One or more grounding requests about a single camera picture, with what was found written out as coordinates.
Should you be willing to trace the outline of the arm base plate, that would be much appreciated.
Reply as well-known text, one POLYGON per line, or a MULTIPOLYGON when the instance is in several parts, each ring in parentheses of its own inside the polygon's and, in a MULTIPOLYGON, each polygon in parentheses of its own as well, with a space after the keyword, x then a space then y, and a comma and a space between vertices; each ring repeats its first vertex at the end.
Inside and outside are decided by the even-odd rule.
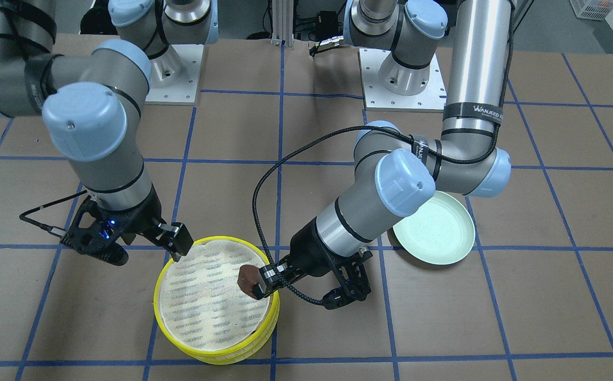
POLYGON ((391 52, 360 48, 360 75, 368 111, 442 113, 447 100, 437 56, 428 67, 410 69, 391 52))
POLYGON ((195 105, 200 89, 204 45, 170 45, 151 61, 149 105, 195 105))

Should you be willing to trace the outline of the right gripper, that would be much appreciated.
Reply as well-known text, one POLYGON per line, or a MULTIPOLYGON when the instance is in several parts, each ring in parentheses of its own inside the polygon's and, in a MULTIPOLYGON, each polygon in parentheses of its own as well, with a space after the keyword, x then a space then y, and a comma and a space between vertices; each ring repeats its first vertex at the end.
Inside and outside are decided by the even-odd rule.
POLYGON ((174 262, 186 256, 194 244, 185 224, 168 224, 162 216, 162 207, 156 188, 152 186, 149 195, 138 205, 123 211, 103 209, 91 196, 87 197, 89 213, 96 219, 92 227, 98 226, 101 237, 123 237, 130 234, 156 239, 166 249, 174 262))

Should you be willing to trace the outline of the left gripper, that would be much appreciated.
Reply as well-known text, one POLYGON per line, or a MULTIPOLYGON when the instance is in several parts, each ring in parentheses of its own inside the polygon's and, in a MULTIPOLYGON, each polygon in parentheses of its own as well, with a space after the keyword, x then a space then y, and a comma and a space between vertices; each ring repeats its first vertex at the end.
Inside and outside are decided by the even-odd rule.
POLYGON ((259 268, 258 284, 253 286, 253 297, 263 299, 285 284, 294 284, 309 275, 322 277, 332 270, 336 258, 317 231, 316 220, 311 220, 290 241, 290 252, 276 266, 259 268))

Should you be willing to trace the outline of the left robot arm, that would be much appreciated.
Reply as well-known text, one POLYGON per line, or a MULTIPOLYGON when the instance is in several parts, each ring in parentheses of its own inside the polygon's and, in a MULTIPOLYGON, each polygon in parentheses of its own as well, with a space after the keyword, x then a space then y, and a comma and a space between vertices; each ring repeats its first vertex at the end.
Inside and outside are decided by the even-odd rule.
POLYGON ((280 261, 242 265, 237 285, 260 300, 286 287, 331 310, 371 292, 368 244, 415 214, 436 191, 495 197, 510 157, 496 143, 513 54, 515 1, 460 1, 439 140, 405 135, 392 123, 357 126, 355 180, 299 230, 280 261))

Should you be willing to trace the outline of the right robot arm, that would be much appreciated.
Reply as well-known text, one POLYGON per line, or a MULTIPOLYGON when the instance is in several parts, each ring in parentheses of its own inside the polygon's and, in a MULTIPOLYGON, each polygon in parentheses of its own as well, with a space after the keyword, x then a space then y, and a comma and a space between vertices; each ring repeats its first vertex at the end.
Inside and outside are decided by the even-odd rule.
POLYGON ((142 236, 178 261, 193 239, 168 223, 136 143, 149 90, 178 77, 175 45, 219 38, 216 1, 110 1, 119 38, 89 56, 54 54, 53 1, 0 1, 0 117, 41 115, 52 143, 85 187, 67 229, 20 219, 60 243, 116 266, 128 261, 118 243, 142 236))

